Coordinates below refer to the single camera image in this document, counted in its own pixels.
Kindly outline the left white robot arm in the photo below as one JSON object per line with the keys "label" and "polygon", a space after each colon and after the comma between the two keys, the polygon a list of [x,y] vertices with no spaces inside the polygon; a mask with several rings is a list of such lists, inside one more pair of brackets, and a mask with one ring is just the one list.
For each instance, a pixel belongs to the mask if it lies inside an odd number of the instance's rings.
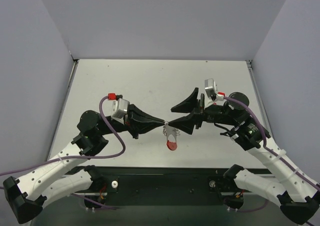
{"label": "left white robot arm", "polygon": [[51,160],[29,169],[18,178],[8,177],[3,182],[4,194],[19,224],[37,217],[50,203],[82,190],[105,190],[108,181],[98,168],[89,165],[77,173],[65,174],[97,156],[108,144],[105,135],[127,131],[134,139],[161,127],[164,120],[153,117],[134,104],[123,113],[124,122],[103,117],[98,112],[85,111],[77,125],[80,131],[68,145]]}

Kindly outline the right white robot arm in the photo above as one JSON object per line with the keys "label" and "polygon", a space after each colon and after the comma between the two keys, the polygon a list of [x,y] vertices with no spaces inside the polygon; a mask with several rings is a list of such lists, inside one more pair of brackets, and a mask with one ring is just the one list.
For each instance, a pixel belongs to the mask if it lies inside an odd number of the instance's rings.
{"label": "right white robot arm", "polygon": [[249,108],[248,97],[241,92],[225,96],[222,92],[207,90],[211,102],[206,105],[204,94],[198,92],[195,88],[190,96],[171,108],[172,112],[185,116],[170,121],[169,126],[187,134],[192,134],[204,122],[225,130],[222,135],[260,161],[276,181],[251,173],[237,164],[224,173],[224,178],[238,189],[253,192],[274,203],[292,222],[307,223],[320,208],[320,184],[301,171],[286,151],[277,146]]}

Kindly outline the silver keyring with red tag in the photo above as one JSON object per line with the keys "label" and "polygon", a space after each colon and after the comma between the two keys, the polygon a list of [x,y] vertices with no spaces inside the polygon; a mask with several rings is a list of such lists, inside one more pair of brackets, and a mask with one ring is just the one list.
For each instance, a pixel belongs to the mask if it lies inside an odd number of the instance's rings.
{"label": "silver keyring with red tag", "polygon": [[180,136],[180,131],[172,126],[169,126],[167,121],[164,122],[163,135],[166,137],[166,146],[170,151],[175,151],[178,148],[177,137]]}

